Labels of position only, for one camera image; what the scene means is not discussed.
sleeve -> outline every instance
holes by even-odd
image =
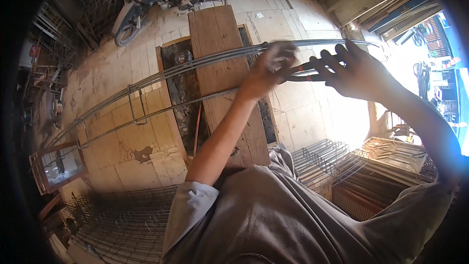
[[[361,222],[374,254],[383,263],[412,263],[441,224],[453,199],[442,182],[403,190],[397,199]]]
[[[205,216],[217,199],[219,191],[195,181],[179,185],[169,211],[163,255],[177,244]]]

pliers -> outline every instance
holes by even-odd
[[[337,54],[332,55],[332,57],[339,63],[343,63],[343,66],[346,66],[343,59],[340,59]],[[285,81],[291,82],[318,82],[318,81],[325,81],[325,79],[318,74],[317,70],[315,69],[316,66],[325,66],[330,70],[330,68],[323,63],[322,58],[313,59],[313,61],[305,62],[299,66],[294,66],[289,68],[291,72],[289,76],[285,78]]]

hand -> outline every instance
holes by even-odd
[[[276,84],[285,81],[289,74],[288,68],[295,62],[292,42],[275,42],[263,52],[251,68],[249,75],[243,80],[237,97],[257,102]]]
[[[316,79],[325,80],[342,96],[384,103],[402,85],[387,71],[384,65],[350,40],[345,45],[335,46],[337,58],[345,62],[342,66],[327,51],[321,51],[321,59],[311,57],[309,61],[318,71]]]

debris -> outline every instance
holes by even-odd
[[[230,155],[230,157],[233,157],[233,156],[238,155],[240,151],[241,151],[241,148],[239,148],[238,146],[236,146],[236,147],[234,148],[233,153]]]
[[[140,163],[150,160],[149,155],[153,152],[153,148],[146,146],[145,149],[141,151],[134,150],[134,158]]]

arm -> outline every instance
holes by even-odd
[[[335,48],[345,67],[326,50],[321,51],[321,59],[310,59],[319,72],[316,79],[325,80],[326,86],[334,87],[343,96],[381,103],[399,115],[422,139],[438,169],[439,179],[455,188],[462,169],[462,155],[446,120],[419,96],[406,90],[377,59],[351,41],[346,46],[348,51],[342,45]]]
[[[213,186],[225,167],[257,101],[282,81],[295,61],[294,44],[277,42],[262,53],[243,81],[225,118],[203,144],[187,171],[186,181]]]

